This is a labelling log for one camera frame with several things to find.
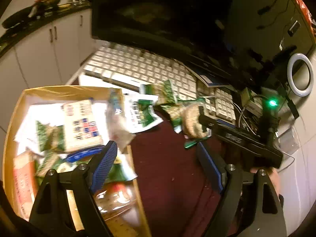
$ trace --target dark countertop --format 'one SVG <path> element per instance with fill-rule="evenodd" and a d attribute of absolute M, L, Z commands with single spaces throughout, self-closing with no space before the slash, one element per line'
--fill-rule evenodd
<path fill-rule="evenodd" d="M 59 8 L 57 11 L 49 12 L 47 16 L 42 16 L 40 19 L 31 21 L 23 26 L 17 25 L 13 28 L 7 29 L 4 35 L 0 37 L 0 58 L 24 37 L 39 28 L 56 19 L 88 8 L 91 8 L 91 4 L 86 1 L 77 5 L 70 4 L 68 7 Z"/>

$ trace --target metal bolt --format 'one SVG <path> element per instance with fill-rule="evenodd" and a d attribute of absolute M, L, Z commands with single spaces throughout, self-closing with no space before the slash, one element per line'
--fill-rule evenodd
<path fill-rule="evenodd" d="M 264 169 L 260 169 L 259 174 L 262 176 L 265 176 L 267 174 L 267 172 Z"/>
<path fill-rule="evenodd" d="M 228 166 L 228 170 L 230 171 L 234 171 L 236 169 L 235 165 L 233 164 L 228 164 L 227 166 Z"/>
<path fill-rule="evenodd" d="M 81 163 L 79 166 L 78 166 L 79 170 L 85 170 L 87 168 L 87 164 L 85 163 Z"/>
<path fill-rule="evenodd" d="M 50 169 L 47 173 L 48 175 L 53 175 L 55 174 L 56 170 L 55 169 Z"/>

